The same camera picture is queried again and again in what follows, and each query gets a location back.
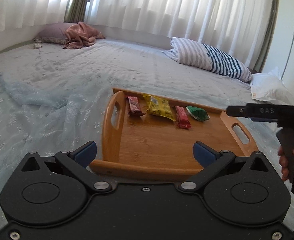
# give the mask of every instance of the pillow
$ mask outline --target pillow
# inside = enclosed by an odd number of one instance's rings
[[[64,45],[67,41],[65,35],[65,30],[70,26],[75,25],[75,23],[56,23],[50,24],[45,27],[38,35],[35,37],[37,42],[49,42]]]
[[[252,99],[276,105],[294,106],[293,95],[276,76],[270,73],[253,74],[250,86]]]
[[[180,64],[195,66],[244,82],[252,79],[244,64],[215,47],[183,38],[172,38],[170,44],[173,49],[163,53]]]

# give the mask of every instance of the striped pillow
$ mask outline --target striped pillow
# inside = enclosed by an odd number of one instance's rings
[[[243,82],[252,79],[249,69],[243,63],[215,47],[183,38],[172,38],[170,44],[173,49],[163,53],[180,64],[195,66]]]

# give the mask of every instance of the green snack package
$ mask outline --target green snack package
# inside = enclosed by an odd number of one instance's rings
[[[197,121],[203,122],[209,120],[210,116],[204,109],[194,107],[194,106],[186,106],[187,111],[189,114],[195,118]]]

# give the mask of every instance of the tray handle hole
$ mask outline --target tray handle hole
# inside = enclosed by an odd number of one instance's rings
[[[243,130],[241,129],[241,127],[239,125],[235,124],[232,127],[232,130],[234,131],[234,133],[237,135],[237,137],[241,140],[241,142],[243,144],[248,144],[249,143],[248,136],[243,132]]]
[[[114,105],[114,110],[112,111],[112,116],[111,116],[111,125],[118,130],[119,127],[119,111],[120,111],[120,105],[118,102],[115,103]]]

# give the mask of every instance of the red candy bar wrapper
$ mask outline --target red candy bar wrapper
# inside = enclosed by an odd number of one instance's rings
[[[177,121],[179,128],[189,129],[191,124],[189,123],[188,116],[186,115],[185,108],[180,106],[175,106],[177,111]]]
[[[129,108],[130,111],[128,112],[129,115],[135,116],[142,116],[145,115],[140,109],[139,101],[137,97],[127,97],[129,101]]]

